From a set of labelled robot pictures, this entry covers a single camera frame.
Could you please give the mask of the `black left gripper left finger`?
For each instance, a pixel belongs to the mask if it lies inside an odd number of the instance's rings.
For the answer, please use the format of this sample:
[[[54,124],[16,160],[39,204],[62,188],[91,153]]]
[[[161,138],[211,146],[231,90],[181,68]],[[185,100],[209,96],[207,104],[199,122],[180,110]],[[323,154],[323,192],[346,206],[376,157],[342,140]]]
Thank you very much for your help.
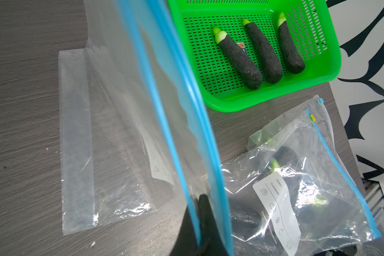
[[[179,234],[170,256],[195,256],[197,254],[197,241],[189,209],[186,207]]]

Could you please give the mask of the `blue barcode sticker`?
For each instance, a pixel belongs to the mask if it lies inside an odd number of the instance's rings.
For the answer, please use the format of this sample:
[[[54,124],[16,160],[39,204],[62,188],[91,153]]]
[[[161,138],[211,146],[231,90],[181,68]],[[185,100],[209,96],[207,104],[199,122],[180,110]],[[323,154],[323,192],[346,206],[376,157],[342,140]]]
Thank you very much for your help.
[[[246,52],[246,47],[245,47],[245,44],[244,44],[244,43],[238,43],[238,46],[239,46],[244,52]]]

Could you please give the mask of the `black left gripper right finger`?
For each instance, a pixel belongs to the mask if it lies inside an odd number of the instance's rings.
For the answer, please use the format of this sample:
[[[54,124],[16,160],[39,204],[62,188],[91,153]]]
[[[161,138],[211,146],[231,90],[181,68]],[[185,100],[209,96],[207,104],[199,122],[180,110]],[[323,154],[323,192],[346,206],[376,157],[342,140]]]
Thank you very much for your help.
[[[198,216],[201,230],[201,244],[198,246],[198,255],[228,256],[218,231],[209,198],[205,194],[199,196]]]

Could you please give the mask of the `lifted clear zip-top bag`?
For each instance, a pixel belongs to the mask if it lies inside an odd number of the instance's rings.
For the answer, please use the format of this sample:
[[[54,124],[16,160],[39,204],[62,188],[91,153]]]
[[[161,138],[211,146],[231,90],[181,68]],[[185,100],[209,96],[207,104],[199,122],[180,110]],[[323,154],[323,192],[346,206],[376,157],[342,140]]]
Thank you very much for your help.
[[[319,95],[315,95],[311,99],[308,99],[279,115],[277,118],[265,125],[261,130],[249,136],[247,150],[253,150],[257,146],[265,143],[268,138],[272,138],[307,109],[309,109],[311,114],[314,115],[316,119],[315,123],[330,149],[336,149],[333,126],[329,113],[324,105],[324,100]]]

